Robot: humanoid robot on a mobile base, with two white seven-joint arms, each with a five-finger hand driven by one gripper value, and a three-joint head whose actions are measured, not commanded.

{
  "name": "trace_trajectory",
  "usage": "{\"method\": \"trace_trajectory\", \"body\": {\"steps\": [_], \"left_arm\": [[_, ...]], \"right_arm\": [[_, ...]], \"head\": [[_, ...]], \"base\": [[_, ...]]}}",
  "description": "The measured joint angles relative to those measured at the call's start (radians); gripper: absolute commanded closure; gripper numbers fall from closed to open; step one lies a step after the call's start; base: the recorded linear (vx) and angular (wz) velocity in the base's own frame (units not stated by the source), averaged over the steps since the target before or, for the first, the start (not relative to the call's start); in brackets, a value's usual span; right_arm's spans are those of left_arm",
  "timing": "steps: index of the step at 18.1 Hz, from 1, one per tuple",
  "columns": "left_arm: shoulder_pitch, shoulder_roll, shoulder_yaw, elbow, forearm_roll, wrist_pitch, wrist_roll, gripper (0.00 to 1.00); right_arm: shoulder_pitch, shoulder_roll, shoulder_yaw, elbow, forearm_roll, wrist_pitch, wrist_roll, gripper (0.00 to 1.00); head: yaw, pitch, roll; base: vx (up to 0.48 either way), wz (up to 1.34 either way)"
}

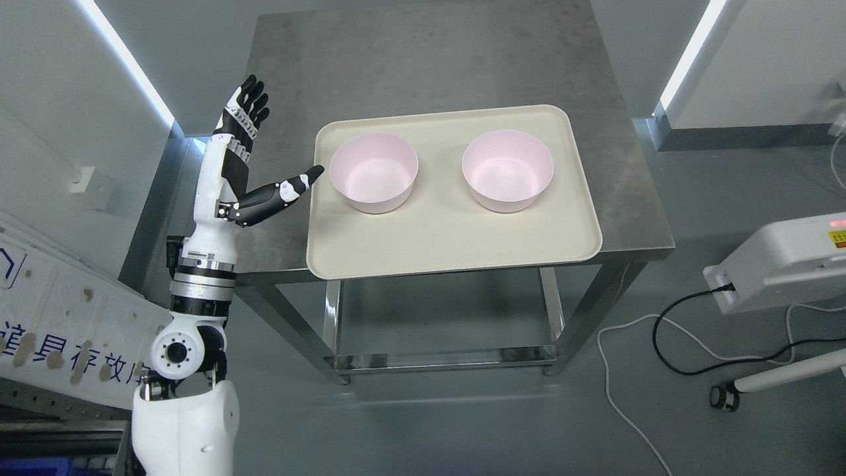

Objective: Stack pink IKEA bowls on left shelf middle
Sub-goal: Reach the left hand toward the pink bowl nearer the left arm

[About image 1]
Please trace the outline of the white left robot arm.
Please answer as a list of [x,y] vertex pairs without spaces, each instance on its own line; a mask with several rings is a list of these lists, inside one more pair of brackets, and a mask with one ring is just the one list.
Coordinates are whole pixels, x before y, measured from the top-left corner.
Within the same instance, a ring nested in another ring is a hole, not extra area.
[[166,240],[171,322],[133,395],[131,443],[148,475],[233,475],[241,407],[227,379],[225,325],[235,267]]

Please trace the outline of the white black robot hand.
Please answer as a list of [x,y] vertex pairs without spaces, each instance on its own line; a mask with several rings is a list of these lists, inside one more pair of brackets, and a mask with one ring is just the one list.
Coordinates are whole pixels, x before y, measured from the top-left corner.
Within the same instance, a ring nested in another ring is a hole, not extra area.
[[180,258],[189,265],[230,271],[237,262],[235,228],[258,225],[298,202],[325,172],[303,174],[248,190],[249,162],[262,122],[269,117],[265,85],[249,75],[227,100],[203,154],[194,195],[192,235]]

